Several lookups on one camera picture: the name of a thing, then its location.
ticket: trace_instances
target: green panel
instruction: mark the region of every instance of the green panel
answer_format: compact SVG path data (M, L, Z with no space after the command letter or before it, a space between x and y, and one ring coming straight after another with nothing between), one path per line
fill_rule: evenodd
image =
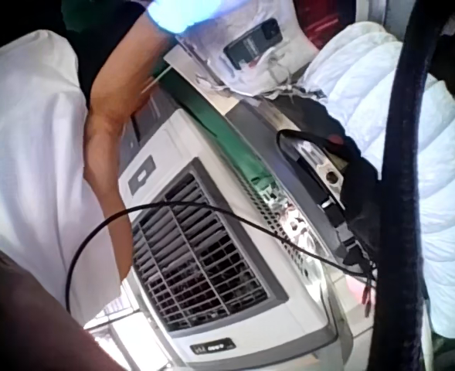
M195 88L171 70L161 79L166 89L209 133L229 162L250 181L256 190L264 189L273 179L263 163Z
M98 25L123 0L62 0L64 23L73 31L83 31Z

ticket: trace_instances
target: red object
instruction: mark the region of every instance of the red object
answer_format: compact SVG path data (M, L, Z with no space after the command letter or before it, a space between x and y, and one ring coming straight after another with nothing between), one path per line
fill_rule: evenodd
M318 49L323 48L345 27L339 20L337 2L338 0L294 0L299 25Z

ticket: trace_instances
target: mesh filter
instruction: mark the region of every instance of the mesh filter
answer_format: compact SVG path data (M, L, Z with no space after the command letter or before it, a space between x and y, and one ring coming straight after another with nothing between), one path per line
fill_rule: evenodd
M209 203L186 174L161 200ZM267 292L212 211L155 209L134 222L134 268L170 332L225 318L268 298Z

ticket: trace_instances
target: black hose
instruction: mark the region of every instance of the black hose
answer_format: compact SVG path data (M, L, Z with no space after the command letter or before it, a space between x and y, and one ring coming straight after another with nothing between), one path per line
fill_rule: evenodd
M418 370L423 313L417 147L426 76L454 1L418 0L392 86L382 166L375 323L368 371Z

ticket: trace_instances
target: white shirt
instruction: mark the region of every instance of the white shirt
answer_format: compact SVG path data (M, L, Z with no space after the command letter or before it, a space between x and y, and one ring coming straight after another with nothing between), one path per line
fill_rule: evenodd
M70 261L104 220L83 178L85 98L69 43L49 31L0 49L0 250L61 305ZM84 324L119 295L105 229L78 261L71 311Z

